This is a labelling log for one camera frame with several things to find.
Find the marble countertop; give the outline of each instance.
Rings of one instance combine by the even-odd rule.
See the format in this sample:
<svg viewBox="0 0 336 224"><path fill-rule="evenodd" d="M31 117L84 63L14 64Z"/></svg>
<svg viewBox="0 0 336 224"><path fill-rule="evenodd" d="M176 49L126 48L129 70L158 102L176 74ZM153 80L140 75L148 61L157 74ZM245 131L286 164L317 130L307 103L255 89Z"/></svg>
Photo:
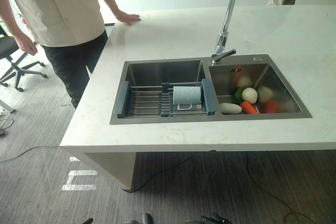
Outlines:
<svg viewBox="0 0 336 224"><path fill-rule="evenodd" d="M140 14L133 26L116 24L61 146L86 152L336 148L336 6L235 7L229 27L226 48L269 54L313 118L110 125L124 62L210 56L225 8Z"/></svg>

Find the white cup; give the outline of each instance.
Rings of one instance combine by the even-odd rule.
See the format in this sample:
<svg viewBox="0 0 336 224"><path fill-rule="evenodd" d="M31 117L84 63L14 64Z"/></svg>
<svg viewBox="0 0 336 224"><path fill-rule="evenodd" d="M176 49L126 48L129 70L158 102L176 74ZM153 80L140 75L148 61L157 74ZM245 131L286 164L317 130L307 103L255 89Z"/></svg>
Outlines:
<svg viewBox="0 0 336 224"><path fill-rule="evenodd" d="M173 87L173 104L178 110L190 110L193 104L201 103L201 87ZM180 105L190 104L189 108L181 109Z"/></svg>

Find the jeans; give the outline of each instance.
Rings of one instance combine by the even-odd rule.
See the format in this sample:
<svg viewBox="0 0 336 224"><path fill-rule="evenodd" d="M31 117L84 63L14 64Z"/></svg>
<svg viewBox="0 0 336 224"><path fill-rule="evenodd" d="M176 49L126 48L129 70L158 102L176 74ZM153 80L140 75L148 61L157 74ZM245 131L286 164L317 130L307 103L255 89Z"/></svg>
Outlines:
<svg viewBox="0 0 336 224"><path fill-rule="evenodd" d="M90 79L87 68L93 73L107 39L104 31L96 39L75 46L42 46L55 74L64 83L75 108Z"/></svg>

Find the white shirt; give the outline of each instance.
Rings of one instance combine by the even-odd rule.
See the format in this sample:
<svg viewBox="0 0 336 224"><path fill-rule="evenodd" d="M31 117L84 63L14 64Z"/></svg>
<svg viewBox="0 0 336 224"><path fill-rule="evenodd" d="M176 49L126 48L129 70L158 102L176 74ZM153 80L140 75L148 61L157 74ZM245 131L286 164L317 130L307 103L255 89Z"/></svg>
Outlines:
<svg viewBox="0 0 336 224"><path fill-rule="evenodd" d="M97 38L104 21L97 0L15 0L36 42L74 46Z"/></svg>

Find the gray carpet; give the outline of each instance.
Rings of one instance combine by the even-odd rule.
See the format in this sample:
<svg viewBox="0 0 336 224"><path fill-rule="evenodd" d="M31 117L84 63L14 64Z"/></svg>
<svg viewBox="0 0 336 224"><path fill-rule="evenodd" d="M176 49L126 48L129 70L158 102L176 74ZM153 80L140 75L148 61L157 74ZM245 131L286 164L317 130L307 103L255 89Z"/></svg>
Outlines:
<svg viewBox="0 0 336 224"><path fill-rule="evenodd" d="M43 50L39 51L38 56L28 56L21 66L36 59L47 63ZM0 118L14 119L0 138L1 160L34 145L59 145L73 115L64 85L51 65L33 69L45 72L49 78L25 75L20 85L25 89L23 93L13 89L13 80L8 82L10 87L0 87L0 98L16 109ZM135 187L191 154L139 153ZM251 175L265 189L317 223L336 223L336 151L248 155ZM133 194L100 174L76 176L72 182L95 185L96 190L61 190L71 170L91 169L82 162L70 162L69 157L59 148L39 148L0 164L0 224L82 224L89 217L94 218L93 224L120 224L140 221L145 211L157 224L200 220L201 215L212 211L233 224L283 223L290 212L248 178L245 153L196 153ZM311 223L300 216L289 216L286 223L297 220L300 224Z"/></svg>

